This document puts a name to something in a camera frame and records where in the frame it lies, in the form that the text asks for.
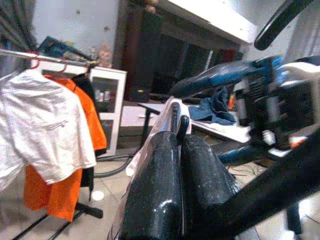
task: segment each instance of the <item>glass cabinet door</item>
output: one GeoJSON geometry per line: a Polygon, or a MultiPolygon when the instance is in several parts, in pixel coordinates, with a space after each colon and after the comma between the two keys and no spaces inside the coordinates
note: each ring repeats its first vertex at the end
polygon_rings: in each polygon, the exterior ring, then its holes
{"type": "Polygon", "coordinates": [[[114,113],[118,81],[94,76],[92,78],[96,110],[98,113],[114,113]]]}
{"type": "Polygon", "coordinates": [[[104,134],[106,136],[106,141],[107,141],[106,149],[109,150],[110,145],[111,145],[112,128],[114,125],[114,121],[113,120],[101,120],[101,125],[104,130],[104,134]]]}

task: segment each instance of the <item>white wall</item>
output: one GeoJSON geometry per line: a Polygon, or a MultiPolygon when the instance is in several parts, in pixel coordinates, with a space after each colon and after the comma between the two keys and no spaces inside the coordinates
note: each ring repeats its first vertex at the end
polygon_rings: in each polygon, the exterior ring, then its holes
{"type": "MultiPolygon", "coordinates": [[[[253,19],[253,23],[258,27],[257,34],[262,30],[267,21],[271,16],[276,12],[276,10],[282,5],[285,0],[257,0],[256,8],[251,8],[249,12],[243,11],[245,14],[248,14],[253,19]]],[[[298,17],[296,17],[288,26],[276,37],[266,50],[260,51],[257,50],[253,45],[249,47],[242,47],[244,51],[244,60],[256,60],[263,57],[269,57],[274,55],[286,56],[293,32],[297,23],[298,17]]]]}
{"type": "Polygon", "coordinates": [[[74,47],[87,54],[91,46],[99,48],[101,43],[113,51],[118,7],[119,0],[37,0],[33,17],[37,43],[51,36],[75,42],[74,47]]]}
{"type": "Polygon", "coordinates": [[[249,20],[251,23],[255,23],[257,18],[256,9],[258,7],[259,0],[219,0],[226,4],[238,14],[249,20]]]}

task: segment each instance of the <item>floor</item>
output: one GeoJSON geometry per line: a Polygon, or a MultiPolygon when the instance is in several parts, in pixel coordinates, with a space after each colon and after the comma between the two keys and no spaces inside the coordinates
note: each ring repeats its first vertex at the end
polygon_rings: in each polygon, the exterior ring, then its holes
{"type": "MultiPolygon", "coordinates": [[[[204,136],[207,142],[215,142],[204,136]]],[[[135,148],[118,150],[117,154],[134,153],[135,148]]],[[[95,171],[98,173],[116,169],[123,161],[99,162],[95,171]]],[[[234,174],[241,187],[245,186],[265,168],[255,163],[228,168],[234,174]]],[[[31,223],[45,214],[44,210],[28,210],[23,203],[23,172],[7,187],[0,192],[0,240],[10,240],[31,223]]],[[[95,179],[95,190],[104,193],[103,200],[88,201],[88,189],[81,189],[79,202],[103,210],[103,219],[96,219],[89,215],[82,215],[72,225],[65,229],[57,238],[58,240],[104,240],[108,234],[120,198],[126,189],[129,178],[124,172],[107,178],[95,179]]],[[[301,221],[304,228],[304,240],[320,240],[320,193],[300,203],[303,215],[301,221]]],[[[45,240],[53,235],[65,221],[48,217],[41,224],[25,235],[24,240],[45,240]]],[[[284,212],[270,217],[256,226],[261,240],[292,240],[293,233],[286,230],[286,217],[284,212]]]]}

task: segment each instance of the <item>white t-shirt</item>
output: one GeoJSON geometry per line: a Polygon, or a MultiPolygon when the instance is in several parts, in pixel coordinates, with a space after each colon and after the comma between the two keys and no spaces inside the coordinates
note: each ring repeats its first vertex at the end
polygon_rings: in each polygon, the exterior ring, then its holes
{"type": "Polygon", "coordinates": [[[0,191],[24,165],[53,184],[96,164],[78,96],[35,70],[0,79],[0,191]]]}

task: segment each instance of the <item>white cabinet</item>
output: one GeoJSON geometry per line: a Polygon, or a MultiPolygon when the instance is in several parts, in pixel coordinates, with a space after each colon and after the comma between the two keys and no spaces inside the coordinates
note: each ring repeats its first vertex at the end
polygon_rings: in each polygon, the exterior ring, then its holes
{"type": "MultiPolygon", "coordinates": [[[[35,69],[43,75],[60,75],[63,78],[72,78],[87,71],[84,66],[76,66],[64,63],[40,61],[35,69]]],[[[127,72],[104,67],[91,69],[89,79],[92,82],[95,93],[96,110],[107,137],[107,156],[116,154],[122,102],[124,98],[127,72]]]]}

